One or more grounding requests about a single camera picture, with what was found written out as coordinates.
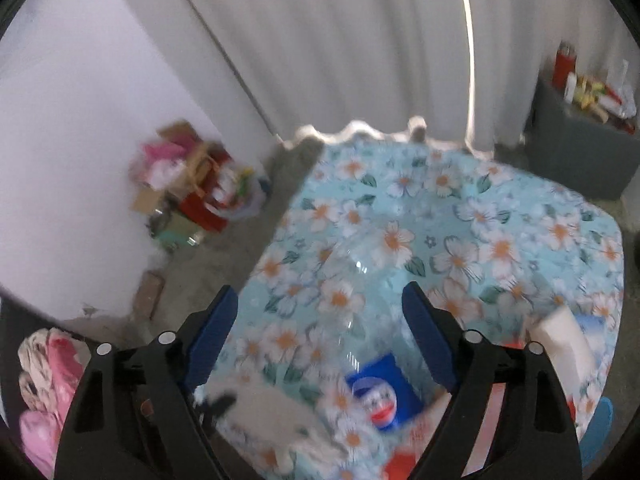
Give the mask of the white paper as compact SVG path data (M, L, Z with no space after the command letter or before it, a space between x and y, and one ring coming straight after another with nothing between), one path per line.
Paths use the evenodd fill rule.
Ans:
M348 453L307 405L255 373L211 377L194 391L199 408L220 408L215 427L242 448L250 464L290 474L299 457L318 472L345 463Z

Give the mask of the clear Pepsi plastic bottle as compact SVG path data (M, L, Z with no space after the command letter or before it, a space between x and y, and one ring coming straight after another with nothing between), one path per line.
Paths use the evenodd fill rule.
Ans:
M378 431L405 426L430 397L431 376L401 312L403 270L382 252L382 231L342 240L322 266L319 323L330 363Z

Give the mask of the blue plastic trash basket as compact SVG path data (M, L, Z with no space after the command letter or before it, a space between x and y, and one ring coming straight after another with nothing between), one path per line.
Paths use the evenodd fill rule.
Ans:
M584 468L591 464L605 445L613 425L613 419L613 403L607 396L602 396L579 443L580 459Z

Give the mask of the pink floral cloth pile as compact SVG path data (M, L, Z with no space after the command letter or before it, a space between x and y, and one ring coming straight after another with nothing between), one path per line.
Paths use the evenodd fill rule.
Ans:
M86 366L87 344L57 328L40 328L17 349L20 393L27 410L18 426L22 449L44 478L54 477L66 417Z

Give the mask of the white tissue box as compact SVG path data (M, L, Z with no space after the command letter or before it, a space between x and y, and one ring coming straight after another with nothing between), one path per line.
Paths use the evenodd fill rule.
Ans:
M567 399L577 401L580 388L596 369L596 359L570 308L560 307L543 318L531 318L526 334L544 347Z

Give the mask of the floral blue bed sheet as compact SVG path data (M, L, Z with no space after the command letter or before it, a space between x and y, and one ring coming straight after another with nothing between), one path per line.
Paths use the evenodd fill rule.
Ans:
M431 304L494 344L521 348L526 325L567 306L596 369L567 399L584 434L614 356L624 296L622 234L581 195L498 162L429 146L357 141L327 146L240 293L239 315L213 371L255 373L314 410L348 453L318 472L299 457L267 479L403 479L442 418L449 396L431 376L424 410L381 432L331 365L319 323L322 266L336 244L382 231L382 252Z

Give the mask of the brown cardboard box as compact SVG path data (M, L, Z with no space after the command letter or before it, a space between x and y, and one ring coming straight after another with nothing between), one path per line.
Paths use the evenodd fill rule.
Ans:
M134 201L130 205L130 209L137 214L150 216L163 205L165 197L165 191L153 190L145 186L137 192Z

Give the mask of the red gift bag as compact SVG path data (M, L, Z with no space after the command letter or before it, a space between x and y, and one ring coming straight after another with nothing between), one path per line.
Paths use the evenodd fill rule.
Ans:
M215 212L213 190L222 166L231 162L227 150L216 142L202 142L186 160L186 195L178 211L206 232L222 232L228 221Z

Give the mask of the grey bedside cabinet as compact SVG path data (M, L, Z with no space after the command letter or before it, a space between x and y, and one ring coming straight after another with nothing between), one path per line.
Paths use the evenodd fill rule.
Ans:
M529 170L596 200L618 200L639 168L639 137L563 101L540 77L525 129Z

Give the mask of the clutter on cabinet top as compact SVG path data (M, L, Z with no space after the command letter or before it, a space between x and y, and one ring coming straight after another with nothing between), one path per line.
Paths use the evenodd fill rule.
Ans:
M569 73L563 99L602 125L612 126L633 136L638 129L638 105L634 87L627 79L629 62L621 60L606 74L605 80Z

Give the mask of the red thermos bottle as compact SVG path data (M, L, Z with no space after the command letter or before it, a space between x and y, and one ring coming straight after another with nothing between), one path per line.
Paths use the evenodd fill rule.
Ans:
M568 41L562 41L556 51L552 74L552 87L558 91L563 91L567 77L574 73L576 67L576 51L574 46Z

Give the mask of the white curtain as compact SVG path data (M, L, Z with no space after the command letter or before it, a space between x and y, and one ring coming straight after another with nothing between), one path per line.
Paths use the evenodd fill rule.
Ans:
M267 128L352 120L439 140L518 144L562 42L578 70L624 68L639 46L610 0L126 0L156 44L219 55Z

